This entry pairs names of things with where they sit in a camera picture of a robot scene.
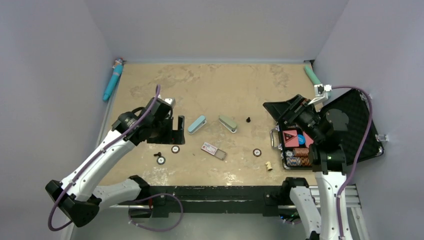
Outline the staple box with clear lid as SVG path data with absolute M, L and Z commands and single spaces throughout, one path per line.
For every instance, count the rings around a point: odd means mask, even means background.
M 218 147 L 208 142 L 204 142 L 200 149 L 222 161 L 225 160 L 227 156 L 227 153 L 225 151 L 219 149 Z

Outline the black poker chip case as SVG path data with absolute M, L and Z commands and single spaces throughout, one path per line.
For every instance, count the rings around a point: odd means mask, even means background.
M 337 99 L 322 107 L 317 112 L 329 115 L 335 126 L 346 127 L 339 137 L 346 156 L 347 165 L 352 165 L 357 152 L 358 162 L 370 160 L 384 154 L 384 147 L 379 140 L 379 133 L 372 121 L 367 98 L 359 90 L 351 89 Z M 286 165 L 287 157 L 294 157 L 293 149 L 285 147 L 282 133 L 286 130 L 300 130 L 296 125 L 277 123 L 270 131 L 271 146 L 280 151 L 282 165 L 286 170 L 309 170 L 309 167 L 290 167 Z

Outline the teal marker pen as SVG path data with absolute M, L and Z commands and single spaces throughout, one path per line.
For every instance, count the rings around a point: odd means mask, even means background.
M 314 73 L 313 69 L 310 66 L 305 65 L 304 71 L 313 85 L 321 84 L 321 81 L 319 80 L 319 78 L 317 77 L 317 75 Z

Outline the poker chip right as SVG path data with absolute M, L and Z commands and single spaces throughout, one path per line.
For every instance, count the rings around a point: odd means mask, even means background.
M 255 149 L 252 151 L 252 154 L 253 154 L 255 157 L 260 157 L 260 156 L 262 155 L 262 151 L 261 151 L 260 149 L 258 149 L 258 148 L 255 148 Z

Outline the brown poker chip stack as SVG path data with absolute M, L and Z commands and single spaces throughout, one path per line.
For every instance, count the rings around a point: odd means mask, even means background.
M 308 148 L 294 148 L 293 150 L 293 156 L 297 158 L 307 158 L 309 156 L 309 149 Z

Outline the blue stapler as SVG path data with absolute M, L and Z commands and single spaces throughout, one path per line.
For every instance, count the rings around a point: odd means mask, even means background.
M 196 131 L 202 128 L 207 123 L 207 119 L 204 115 L 200 115 L 188 128 L 187 131 L 190 135 L 193 135 Z

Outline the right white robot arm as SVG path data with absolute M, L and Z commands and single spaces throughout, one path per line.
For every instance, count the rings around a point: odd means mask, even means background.
M 287 101 L 265 102 L 263 107 L 279 124 L 296 125 L 311 139 L 308 160 L 314 174 L 319 205 L 313 202 L 304 180 L 286 178 L 280 196 L 294 204 L 308 240 L 351 240 L 346 206 L 347 160 L 340 139 L 346 127 L 334 125 L 330 115 L 316 111 L 312 101 L 301 96 Z

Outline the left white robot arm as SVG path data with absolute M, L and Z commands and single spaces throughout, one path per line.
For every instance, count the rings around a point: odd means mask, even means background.
M 120 159 L 142 142 L 185 144 L 184 116 L 178 117 L 178 128 L 173 129 L 175 104 L 173 98 L 153 97 L 147 106 L 120 114 L 99 146 L 76 170 L 46 185 L 45 190 L 54 201 L 53 209 L 60 209 L 80 228 L 110 206 L 146 203 L 152 192 L 150 185 L 138 175 L 114 185 L 100 186 L 99 183 Z

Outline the cream chess piece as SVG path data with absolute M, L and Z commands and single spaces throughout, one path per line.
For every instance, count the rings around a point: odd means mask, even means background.
M 265 163 L 265 167 L 266 167 L 266 170 L 267 170 L 268 172 L 270 172 L 270 171 L 272 171 L 272 170 L 273 170 L 273 166 L 272 166 L 272 164 L 271 164 L 271 162 L 270 162 L 270 161 L 267 161 L 267 162 Z

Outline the red card deck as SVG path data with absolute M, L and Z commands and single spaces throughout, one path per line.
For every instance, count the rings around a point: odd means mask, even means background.
M 297 135 L 303 135 L 305 137 L 305 144 L 299 145 Z M 287 148 L 308 148 L 309 145 L 313 144 L 314 141 L 304 131 L 297 129 L 284 130 L 282 132 L 283 144 Z

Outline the blue marker pen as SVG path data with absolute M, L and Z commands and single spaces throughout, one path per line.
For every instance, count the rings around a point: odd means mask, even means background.
M 106 89 L 103 93 L 103 98 L 102 100 L 104 102 L 107 102 L 109 100 L 109 98 L 111 97 L 117 83 L 118 80 L 120 79 L 123 69 L 124 69 L 124 64 L 125 64 L 125 60 L 123 58 L 117 58 L 114 61 L 114 65 L 113 65 L 113 71 L 112 71 L 112 75 L 110 77 L 110 80 L 106 86 Z

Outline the poker chip lower left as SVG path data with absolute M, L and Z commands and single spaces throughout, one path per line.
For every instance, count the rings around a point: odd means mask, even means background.
M 165 157 L 163 157 L 163 156 L 159 156 L 159 157 L 156 159 L 156 162 L 157 162 L 157 164 L 158 164 L 158 165 L 163 165 L 163 164 L 165 164 L 165 163 L 166 163 L 166 158 L 165 158 Z

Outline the blue round chip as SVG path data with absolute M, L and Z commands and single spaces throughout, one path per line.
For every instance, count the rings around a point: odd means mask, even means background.
M 306 143 L 306 139 L 302 134 L 297 135 L 297 140 L 299 145 L 304 145 Z

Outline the striped poker chip stack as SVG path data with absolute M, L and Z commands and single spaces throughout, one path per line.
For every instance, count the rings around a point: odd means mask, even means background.
M 310 167 L 311 163 L 307 157 L 287 157 L 286 165 L 288 167 Z

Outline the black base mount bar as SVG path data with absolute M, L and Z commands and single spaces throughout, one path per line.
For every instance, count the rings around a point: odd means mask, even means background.
M 166 218 L 170 213 L 260 214 L 278 217 L 294 208 L 288 187 L 265 186 L 150 186 L 126 205 L 152 209 L 152 217 Z

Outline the poker chip upper left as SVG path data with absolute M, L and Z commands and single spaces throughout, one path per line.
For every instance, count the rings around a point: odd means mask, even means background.
M 180 147 L 178 145 L 174 145 L 171 147 L 171 152 L 177 154 L 180 151 Z

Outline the green stapler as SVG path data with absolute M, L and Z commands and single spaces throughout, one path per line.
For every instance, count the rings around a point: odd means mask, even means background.
M 226 115 L 219 115 L 218 121 L 226 127 L 231 133 L 236 133 L 238 129 L 237 123 Z

